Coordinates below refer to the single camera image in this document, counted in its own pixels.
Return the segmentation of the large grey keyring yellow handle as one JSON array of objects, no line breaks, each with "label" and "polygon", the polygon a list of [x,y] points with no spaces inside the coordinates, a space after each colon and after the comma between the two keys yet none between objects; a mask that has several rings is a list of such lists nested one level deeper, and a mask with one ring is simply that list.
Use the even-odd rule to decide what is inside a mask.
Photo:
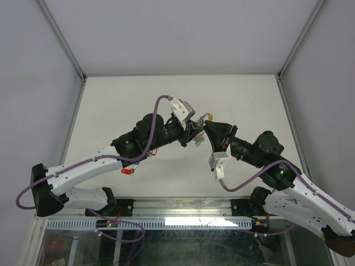
[{"label": "large grey keyring yellow handle", "polygon": [[205,113],[195,121],[195,125],[192,127],[193,129],[197,130],[197,134],[192,139],[194,142],[197,140],[205,141],[205,137],[204,137],[205,132],[203,126],[205,125],[206,121],[213,121],[212,113],[209,112]]}]

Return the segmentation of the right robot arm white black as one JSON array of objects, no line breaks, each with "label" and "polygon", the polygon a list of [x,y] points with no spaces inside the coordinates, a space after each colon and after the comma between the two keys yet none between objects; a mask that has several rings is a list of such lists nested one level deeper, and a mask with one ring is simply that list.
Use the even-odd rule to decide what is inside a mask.
[{"label": "right robot arm white black", "polygon": [[251,144],[237,138],[237,127],[227,123],[206,121],[204,130],[212,146],[209,164],[222,186],[224,167],[234,157],[260,169],[253,179],[259,177],[269,187],[294,199],[287,202],[263,187],[256,187],[248,201],[250,212],[265,211],[285,218],[320,237],[339,255],[354,256],[354,211],[326,194],[283,158],[284,147],[272,131],[263,132]]}]

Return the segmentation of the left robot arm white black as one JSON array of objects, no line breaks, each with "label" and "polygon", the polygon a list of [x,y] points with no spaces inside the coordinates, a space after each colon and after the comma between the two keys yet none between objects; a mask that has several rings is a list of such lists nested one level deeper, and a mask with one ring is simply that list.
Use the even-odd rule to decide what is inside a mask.
[{"label": "left robot arm white black", "polygon": [[189,120],[182,127],[174,116],[165,122],[160,115],[147,114],[130,132],[86,158],[56,167],[42,163],[33,166],[31,191],[37,216],[51,216],[65,208],[114,213],[116,201],[111,188],[85,189],[77,185],[106,172],[132,170],[136,162],[172,142],[185,147],[203,131],[203,123],[203,119]]}]

